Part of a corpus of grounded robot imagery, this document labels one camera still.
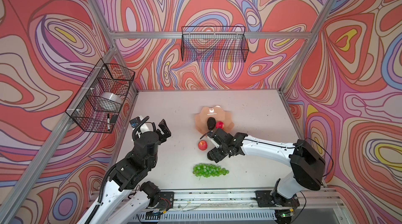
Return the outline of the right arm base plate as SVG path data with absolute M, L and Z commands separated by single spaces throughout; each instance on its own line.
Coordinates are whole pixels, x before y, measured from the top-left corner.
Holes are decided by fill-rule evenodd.
M 290 199 L 286 199 L 279 193 L 273 193 L 271 190 L 257 190 L 254 198 L 259 207 L 289 207 L 297 208 L 300 206 L 296 194 Z

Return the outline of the pink faceted fruit bowl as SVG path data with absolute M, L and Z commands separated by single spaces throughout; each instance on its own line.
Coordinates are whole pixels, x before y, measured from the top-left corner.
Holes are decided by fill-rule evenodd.
M 201 134 L 216 128 L 230 132 L 235 126 L 231 112 L 223 110 L 221 106 L 203 107 L 194 119 L 195 128 Z

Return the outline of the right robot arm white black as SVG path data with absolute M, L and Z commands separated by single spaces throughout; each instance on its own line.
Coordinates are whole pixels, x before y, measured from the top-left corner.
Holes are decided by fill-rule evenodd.
M 208 159 L 215 163 L 226 157 L 251 155 L 282 163 L 292 169 L 286 177 L 276 181 L 274 189 L 266 197 L 269 205 L 289 206 L 297 193 L 319 191 L 322 187 L 326 161 L 305 140 L 279 143 L 240 132 L 232 136 L 220 128 L 209 131 L 205 136 L 215 146 L 207 153 Z

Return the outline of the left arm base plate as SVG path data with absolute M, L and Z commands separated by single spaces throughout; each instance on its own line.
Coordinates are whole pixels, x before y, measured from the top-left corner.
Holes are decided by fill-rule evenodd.
M 153 195 L 150 199 L 148 208 L 160 211 L 169 210 L 174 206 L 174 192 L 160 192 Z

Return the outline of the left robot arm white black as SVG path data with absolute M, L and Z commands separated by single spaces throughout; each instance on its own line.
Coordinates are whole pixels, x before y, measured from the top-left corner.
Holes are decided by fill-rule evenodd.
M 148 119 L 130 121 L 134 147 L 105 173 L 97 200 L 79 223 L 126 224 L 145 209 L 161 216 L 173 207 L 173 192 L 163 193 L 153 182 L 143 182 L 157 165 L 159 146 L 171 137 L 165 120 L 148 127 Z

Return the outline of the red apple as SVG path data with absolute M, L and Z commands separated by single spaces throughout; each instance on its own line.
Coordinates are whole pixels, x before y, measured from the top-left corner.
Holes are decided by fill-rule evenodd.
M 199 148 L 201 151 L 207 150 L 207 148 L 208 148 L 207 142 L 206 142 L 205 140 L 201 140 L 201 141 L 198 143 L 198 148 Z
M 218 121 L 218 122 L 216 122 L 215 127 L 216 127 L 217 129 L 224 129 L 224 128 L 225 128 L 225 124 L 224 124 L 222 121 Z

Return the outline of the dark avocado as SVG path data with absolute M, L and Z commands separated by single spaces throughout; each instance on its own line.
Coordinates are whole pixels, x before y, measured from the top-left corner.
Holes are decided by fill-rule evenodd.
M 215 125 L 216 125 L 216 119 L 214 117 L 209 117 L 207 119 L 207 129 L 209 131 L 212 131 L 215 129 Z

